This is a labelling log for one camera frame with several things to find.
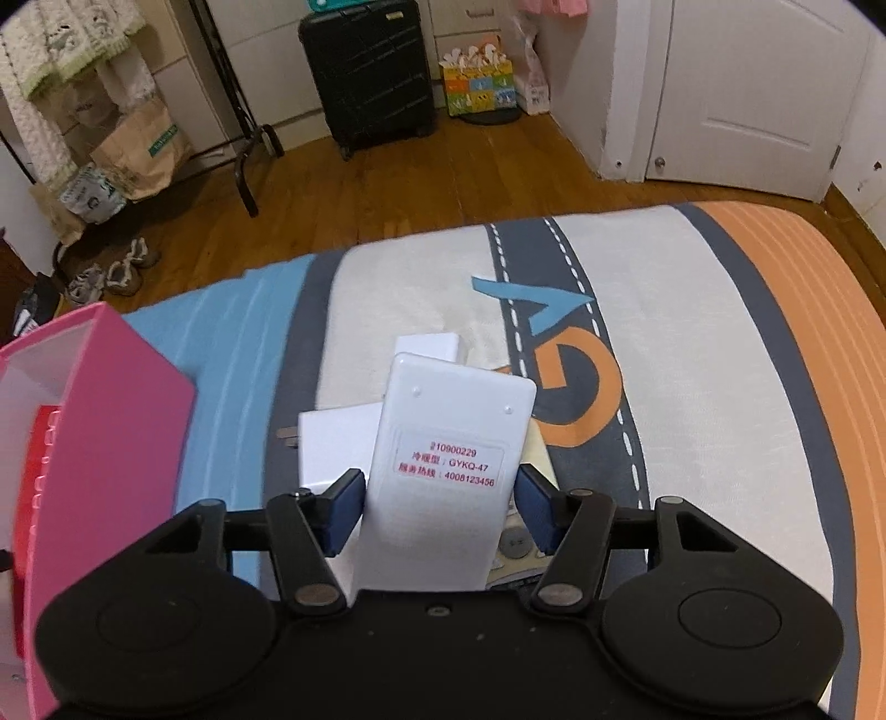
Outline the pink storage box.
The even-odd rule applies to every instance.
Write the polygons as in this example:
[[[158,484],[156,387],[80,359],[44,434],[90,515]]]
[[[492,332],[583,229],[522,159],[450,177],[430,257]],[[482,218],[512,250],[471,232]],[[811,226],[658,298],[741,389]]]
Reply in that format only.
[[[2,551],[34,420],[57,409],[32,498],[25,593],[2,571],[2,714],[44,718],[55,699],[33,650],[56,595],[173,513],[195,388],[112,307],[70,312],[2,351]]]

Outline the white remote back side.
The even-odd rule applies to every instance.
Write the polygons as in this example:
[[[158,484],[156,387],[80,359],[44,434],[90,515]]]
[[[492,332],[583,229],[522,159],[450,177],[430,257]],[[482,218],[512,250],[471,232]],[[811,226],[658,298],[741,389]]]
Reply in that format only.
[[[526,377],[396,354],[354,560],[354,591],[487,586],[536,399]]]

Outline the black hard-shell suitcase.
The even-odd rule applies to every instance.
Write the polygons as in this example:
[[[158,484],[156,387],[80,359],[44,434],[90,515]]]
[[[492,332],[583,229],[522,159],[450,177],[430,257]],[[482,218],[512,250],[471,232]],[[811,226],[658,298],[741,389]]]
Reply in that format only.
[[[435,129],[419,4],[369,2],[300,19],[299,40],[346,159]]]

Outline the colourful cartoon carton box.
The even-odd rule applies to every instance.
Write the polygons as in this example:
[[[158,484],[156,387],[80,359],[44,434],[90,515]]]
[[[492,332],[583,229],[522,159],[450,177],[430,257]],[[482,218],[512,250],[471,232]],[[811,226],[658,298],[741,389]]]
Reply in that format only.
[[[513,63],[498,40],[452,48],[439,60],[447,114],[467,117],[518,106]]]

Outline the white charger block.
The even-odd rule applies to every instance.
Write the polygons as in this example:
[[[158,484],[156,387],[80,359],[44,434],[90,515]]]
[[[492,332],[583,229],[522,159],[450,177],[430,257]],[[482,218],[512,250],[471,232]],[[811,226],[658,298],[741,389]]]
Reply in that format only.
[[[369,477],[383,404],[316,409],[275,430],[297,485],[320,495],[348,470]]]

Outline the white room door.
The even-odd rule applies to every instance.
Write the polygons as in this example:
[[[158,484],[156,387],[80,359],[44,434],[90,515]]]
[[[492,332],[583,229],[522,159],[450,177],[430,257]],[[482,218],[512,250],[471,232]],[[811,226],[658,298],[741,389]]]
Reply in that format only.
[[[647,175],[817,201],[871,25],[848,2],[677,2]]]

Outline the white green plastic bag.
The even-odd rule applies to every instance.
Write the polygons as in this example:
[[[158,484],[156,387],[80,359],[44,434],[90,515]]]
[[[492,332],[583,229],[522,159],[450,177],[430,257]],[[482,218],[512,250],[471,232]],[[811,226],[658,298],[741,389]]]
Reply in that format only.
[[[59,201],[87,225],[105,224],[128,204],[128,199],[94,163],[75,172],[60,192]]]

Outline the striped blue white bedsheet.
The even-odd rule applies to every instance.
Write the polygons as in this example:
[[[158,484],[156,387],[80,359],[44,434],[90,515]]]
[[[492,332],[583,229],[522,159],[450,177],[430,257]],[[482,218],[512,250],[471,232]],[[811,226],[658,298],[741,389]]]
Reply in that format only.
[[[378,402],[398,339],[454,333],[536,385],[562,485],[680,495],[841,616],[829,708],[884,712],[884,327],[816,228],[661,205],[407,235],[251,270],[129,313],[197,387],[180,504],[299,479],[284,429]]]

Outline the brown paper bag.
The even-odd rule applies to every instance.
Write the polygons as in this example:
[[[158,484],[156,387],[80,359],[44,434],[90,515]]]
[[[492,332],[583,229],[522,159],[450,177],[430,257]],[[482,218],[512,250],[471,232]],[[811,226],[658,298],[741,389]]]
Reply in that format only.
[[[152,97],[122,118],[90,159],[129,201],[167,189],[192,146],[164,100]]]

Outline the pink paper gift bag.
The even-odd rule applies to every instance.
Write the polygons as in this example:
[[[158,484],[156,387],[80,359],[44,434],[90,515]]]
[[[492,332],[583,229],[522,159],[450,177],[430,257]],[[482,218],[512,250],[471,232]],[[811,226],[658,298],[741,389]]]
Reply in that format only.
[[[523,11],[547,17],[578,18],[589,13],[587,0],[523,0]]]

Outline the black metal clothes rack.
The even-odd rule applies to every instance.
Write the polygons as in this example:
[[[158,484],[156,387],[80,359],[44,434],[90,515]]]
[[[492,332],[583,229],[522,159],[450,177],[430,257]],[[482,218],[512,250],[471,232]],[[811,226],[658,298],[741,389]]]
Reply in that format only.
[[[260,210],[258,210],[257,199],[249,188],[246,178],[246,164],[258,146],[263,146],[272,159],[283,157],[284,148],[282,148],[274,126],[258,123],[255,118],[239,78],[237,78],[230,56],[226,52],[224,42],[222,42],[221,32],[215,23],[209,2],[207,0],[189,0],[188,6],[197,24],[203,45],[209,54],[215,75],[221,83],[226,105],[230,106],[237,126],[239,126],[239,132],[234,135],[232,140],[226,141],[225,145],[232,146],[236,150],[233,177],[240,201],[242,201],[249,218],[257,218]]]

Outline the white sandal pair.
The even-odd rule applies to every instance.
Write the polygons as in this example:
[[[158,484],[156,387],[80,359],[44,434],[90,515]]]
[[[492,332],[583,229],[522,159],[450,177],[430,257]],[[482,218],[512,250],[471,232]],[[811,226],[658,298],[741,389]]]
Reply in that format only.
[[[158,249],[152,248],[144,237],[137,237],[126,254],[108,267],[91,264],[72,277],[66,285],[66,300],[71,306],[83,307],[101,301],[105,294],[132,297],[143,285],[143,271],[151,269],[159,258]]]

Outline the white box upper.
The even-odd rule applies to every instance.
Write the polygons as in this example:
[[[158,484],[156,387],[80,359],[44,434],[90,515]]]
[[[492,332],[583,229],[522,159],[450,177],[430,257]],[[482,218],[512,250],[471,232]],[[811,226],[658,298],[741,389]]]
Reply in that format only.
[[[467,360],[467,347],[458,333],[420,333],[398,336],[394,354],[413,354],[442,362],[464,364]]]

